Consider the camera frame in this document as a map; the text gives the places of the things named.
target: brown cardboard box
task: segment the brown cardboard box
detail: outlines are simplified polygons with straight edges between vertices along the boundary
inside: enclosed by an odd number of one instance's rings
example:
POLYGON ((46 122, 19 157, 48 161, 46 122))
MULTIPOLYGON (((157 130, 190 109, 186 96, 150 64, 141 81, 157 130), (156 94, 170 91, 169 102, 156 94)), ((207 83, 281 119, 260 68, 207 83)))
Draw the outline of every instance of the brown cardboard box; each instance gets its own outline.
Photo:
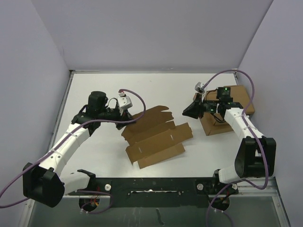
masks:
MULTIPOLYGON (((235 85, 231 87, 231 97, 233 97, 234 102, 239 102, 243 107, 250 101, 250 97, 247 94, 247 91, 243 85, 235 85)), ((209 91, 207 93, 207 100, 217 100, 217 91, 209 91)), ((255 109, 252 104, 249 105, 248 109, 246 110, 246 114, 253 114, 255 109)), ((231 126, 228 123, 218 123, 210 113, 205 113, 204 117, 200 119, 203 129, 207 136, 216 135, 224 132, 232 131, 231 126)))
POLYGON ((166 106, 155 106, 146 110, 144 117, 135 124, 127 125, 122 136, 129 143, 126 148, 131 163, 138 161, 144 168, 185 151, 182 142, 192 138, 188 123, 175 125, 166 106))

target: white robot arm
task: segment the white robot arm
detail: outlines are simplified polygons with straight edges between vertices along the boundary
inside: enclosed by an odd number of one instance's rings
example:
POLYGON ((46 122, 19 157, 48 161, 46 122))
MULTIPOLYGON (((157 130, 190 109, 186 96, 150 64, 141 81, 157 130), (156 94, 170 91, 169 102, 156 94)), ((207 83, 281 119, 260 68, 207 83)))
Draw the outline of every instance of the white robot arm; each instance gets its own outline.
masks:
POLYGON ((128 108, 133 106, 131 99, 123 92, 119 93, 115 108, 109 108, 106 103, 105 93, 94 91, 90 94, 88 104, 75 115, 65 134, 45 155, 47 158, 23 175, 23 194, 26 197, 54 207, 63 195, 85 189, 93 183, 96 176, 82 169, 76 169, 67 177, 60 175, 75 151, 100 126, 97 120, 121 122, 116 123, 117 129, 135 121, 128 112, 128 108))
POLYGON ((206 87, 198 83, 193 103, 183 111, 184 116, 202 118, 204 113, 218 113, 232 127, 241 141, 234 165, 216 170, 218 181, 221 183, 234 183, 247 177, 264 177, 265 168, 268 175, 274 172, 276 142, 273 138, 265 137, 250 121, 246 114, 242 114, 240 103, 233 102, 230 96, 230 87, 217 88, 216 101, 205 101, 206 87), (264 152, 266 163, 261 153, 264 152))

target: white wall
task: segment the white wall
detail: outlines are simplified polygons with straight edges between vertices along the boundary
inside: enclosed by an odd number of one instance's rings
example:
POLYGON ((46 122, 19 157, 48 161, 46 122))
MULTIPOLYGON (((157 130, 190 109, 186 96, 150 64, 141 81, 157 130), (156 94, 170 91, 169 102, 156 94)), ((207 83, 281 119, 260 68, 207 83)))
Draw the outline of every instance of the white wall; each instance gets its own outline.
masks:
POLYGON ((253 121, 277 142, 275 174, 292 227, 303 223, 302 12, 303 1, 274 0, 240 65, 256 86, 253 121))
POLYGON ((32 0, 72 70, 239 66, 272 0, 32 0))
MULTIPOLYGON (((47 151, 69 71, 30 0, 0 1, 0 172, 2 189, 47 151)), ((23 198, 22 181, 0 204, 23 198)), ((22 205, 0 209, 16 227, 22 205)))

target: purple cable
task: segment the purple cable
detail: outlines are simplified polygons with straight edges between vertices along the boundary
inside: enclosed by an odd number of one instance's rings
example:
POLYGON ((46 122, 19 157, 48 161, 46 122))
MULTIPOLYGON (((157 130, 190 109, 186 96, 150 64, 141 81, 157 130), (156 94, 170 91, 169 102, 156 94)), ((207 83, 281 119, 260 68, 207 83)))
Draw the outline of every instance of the purple cable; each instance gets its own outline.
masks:
MULTIPOLYGON (((253 83, 251 77, 250 77, 246 72, 244 72, 244 71, 242 71, 242 70, 223 70, 223 71, 221 71, 221 72, 218 72, 218 73, 215 74, 214 76, 212 76, 212 77, 209 79, 209 81, 207 81, 207 82, 202 86, 202 90, 205 89, 206 86, 207 86, 207 85, 208 85, 216 76, 218 76, 218 75, 220 75, 220 74, 222 74, 222 73, 225 73, 225 72, 240 72, 240 73, 242 73, 243 75, 245 75, 245 76, 249 79, 249 81, 250 81, 250 83, 251 83, 251 88, 252 88, 251 97, 250 97, 249 103, 247 104, 247 106, 246 106, 246 107, 243 109, 243 111, 242 111, 242 119, 243 119, 245 125, 247 126, 248 130, 250 131, 250 133, 251 133, 251 134, 253 135, 253 137, 256 139, 256 142, 257 142, 257 144, 258 144, 258 146, 259 146, 259 148, 260 148, 260 152, 261 152, 261 154, 262 154, 262 159, 263 159, 264 168, 265 168, 265 182, 264 182, 264 185, 261 186, 261 187, 255 185, 253 182, 251 182, 251 181, 249 181, 249 180, 247 180, 247 179, 241 179, 240 181, 237 181, 237 182, 234 182, 234 183, 239 183, 239 182, 241 182, 241 181, 245 181, 245 182, 251 184, 252 186, 254 186, 255 188, 260 189, 260 190, 263 190, 263 189, 265 189, 265 188, 267 187, 268 178, 269 178, 268 165, 267 165, 267 161, 266 161, 264 149, 263 149, 263 147, 262 147, 262 144, 261 144, 259 138, 258 138, 257 135, 255 134, 255 132, 252 130, 252 128, 249 126, 248 122, 246 121, 246 119, 245 119, 245 117, 244 117, 247 108, 250 106, 250 104, 252 103, 252 100, 254 99, 254 96, 255 96, 255 85, 254 85, 254 83, 253 83)), ((220 191, 215 195, 215 197, 213 198, 212 202, 209 204, 208 209, 207 209, 207 213, 206 213, 206 226, 208 226, 208 213, 209 213, 209 210, 210 210, 210 208, 211 208, 213 202, 218 198, 218 196, 219 196, 219 195, 225 190, 225 188, 227 188, 229 185, 231 185, 231 184, 226 185, 226 186, 224 187, 224 189, 220 190, 220 191)))
MULTIPOLYGON (((119 92, 123 92, 123 91, 126 91, 126 92, 129 92, 135 96, 137 96, 142 104, 143 104, 143 112, 142 114, 137 117, 136 119, 133 119, 133 120, 130 120, 130 121, 124 121, 124 122, 119 122, 119 121, 111 121, 111 120, 91 120, 91 121, 88 121, 88 122, 85 122, 81 125, 79 125, 77 128, 75 128, 73 131, 71 131, 69 134, 66 135, 66 137, 64 137, 63 140, 61 140, 61 142, 54 148, 54 150, 57 150, 72 134, 74 134, 77 130, 79 130, 80 128, 82 128, 83 126, 87 125, 87 124, 90 124, 90 123, 94 123, 94 122, 110 122, 110 123, 132 123, 132 122, 135 122, 137 120, 139 120, 140 118, 143 117, 143 115, 145 114, 145 111, 146 111, 146 105, 145 105, 145 102, 143 101, 143 99, 135 92, 131 91, 131 90, 128 90, 128 89, 120 89, 119 92)), ((45 159, 47 159, 48 157, 50 157, 52 154, 54 153, 53 150, 49 151, 45 156, 43 156, 42 158, 40 158, 38 161, 36 161, 35 163, 33 163, 32 165, 30 165, 28 168, 26 168, 25 170, 23 170, 20 174, 18 174, 14 179, 12 179, 0 192, 0 199, 2 197, 2 195, 4 194, 4 192, 17 180, 19 179, 23 174, 25 174, 27 171, 29 171, 30 169, 32 169, 33 167, 39 165, 42 161, 44 161, 45 159)), ((19 203, 22 203, 26 200, 28 200, 29 198, 24 198, 20 201, 17 201, 17 202, 14 202, 14 203, 11 203, 11 204, 8 204, 8 205, 3 205, 3 206, 0 206, 0 209, 2 208, 8 208, 8 207, 12 207, 12 206, 15 206, 19 203)))
MULTIPOLYGON (((91 212, 88 212, 88 214, 101 214, 103 213, 104 211, 107 211, 109 208, 111 208, 111 206, 113 205, 114 203, 114 197, 109 194, 109 193, 105 193, 105 192, 95 192, 95 191, 83 191, 83 190, 78 190, 78 192, 81 192, 81 193, 85 193, 85 194, 99 194, 99 195, 108 195, 110 196, 111 200, 110 200, 110 203, 109 205, 104 208, 103 210, 100 210, 100 211, 91 211, 91 212)), ((84 203, 82 206, 81 206, 81 209, 84 209, 84 207, 86 205, 90 204, 90 202, 87 202, 87 203, 84 203)))
MULTIPOLYGON (((207 211, 206 211, 206 219, 205 219, 205 221, 206 221, 206 226, 207 226, 207 227, 208 227, 209 211, 210 211, 210 209, 212 208, 212 204, 213 204, 214 201, 217 199, 217 197, 218 197, 226 188, 228 188, 228 187, 231 186, 231 185, 232 185, 231 183, 225 185, 225 186, 216 194, 216 196, 213 197, 212 201, 210 202, 210 204, 209 204, 209 206, 208 206, 208 208, 207 208, 207 211)), ((233 223, 233 220, 231 219, 231 217, 230 217, 227 213, 225 213, 225 215, 231 220, 232 226, 234 226, 234 223, 233 223)))

